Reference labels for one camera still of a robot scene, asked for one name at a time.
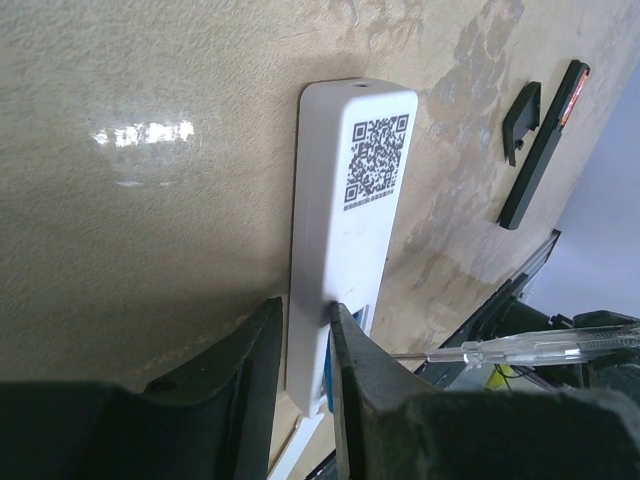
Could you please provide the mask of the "black battery cover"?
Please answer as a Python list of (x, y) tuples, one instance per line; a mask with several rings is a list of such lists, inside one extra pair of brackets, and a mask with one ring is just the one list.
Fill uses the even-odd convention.
[(502, 141), (506, 161), (516, 166), (516, 152), (524, 146), (524, 137), (540, 125), (541, 83), (528, 82), (519, 92), (502, 123)]

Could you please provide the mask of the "white remote control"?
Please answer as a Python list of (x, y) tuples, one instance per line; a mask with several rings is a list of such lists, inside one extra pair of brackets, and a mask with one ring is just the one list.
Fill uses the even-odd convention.
[(301, 94), (285, 388), (307, 417), (326, 399), (328, 306), (372, 330), (418, 109), (395, 83), (312, 83)]

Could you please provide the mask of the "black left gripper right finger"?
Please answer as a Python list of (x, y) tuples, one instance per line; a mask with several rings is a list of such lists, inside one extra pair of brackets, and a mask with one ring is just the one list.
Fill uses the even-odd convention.
[(635, 479), (639, 409), (611, 391), (449, 392), (405, 369), (332, 303), (342, 479)]

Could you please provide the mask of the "white battery cover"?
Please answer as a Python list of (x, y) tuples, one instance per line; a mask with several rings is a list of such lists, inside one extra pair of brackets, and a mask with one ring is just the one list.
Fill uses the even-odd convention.
[(313, 417), (297, 417), (293, 433), (271, 467), (268, 480), (286, 480), (289, 477), (324, 417), (323, 412)]

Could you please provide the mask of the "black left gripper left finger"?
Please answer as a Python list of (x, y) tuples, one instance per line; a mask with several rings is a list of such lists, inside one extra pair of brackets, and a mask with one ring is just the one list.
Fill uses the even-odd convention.
[(5, 479), (263, 479), (283, 328), (280, 298), (140, 393), (95, 381), (1, 386)]

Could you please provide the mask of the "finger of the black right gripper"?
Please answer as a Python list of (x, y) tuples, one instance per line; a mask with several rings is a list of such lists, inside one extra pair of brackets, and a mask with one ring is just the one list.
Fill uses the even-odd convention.
[(599, 310), (574, 317), (574, 327), (607, 327), (605, 339), (590, 347), (597, 354), (580, 365), (582, 388), (606, 390), (639, 389), (639, 319), (616, 312)]

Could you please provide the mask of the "black remote control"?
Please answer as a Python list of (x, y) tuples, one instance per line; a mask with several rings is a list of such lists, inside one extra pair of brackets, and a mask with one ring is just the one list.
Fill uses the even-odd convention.
[(580, 60), (569, 63), (545, 118), (540, 118), (534, 131), (536, 137), (498, 216), (502, 228), (515, 230), (520, 226), (590, 72), (590, 66)]

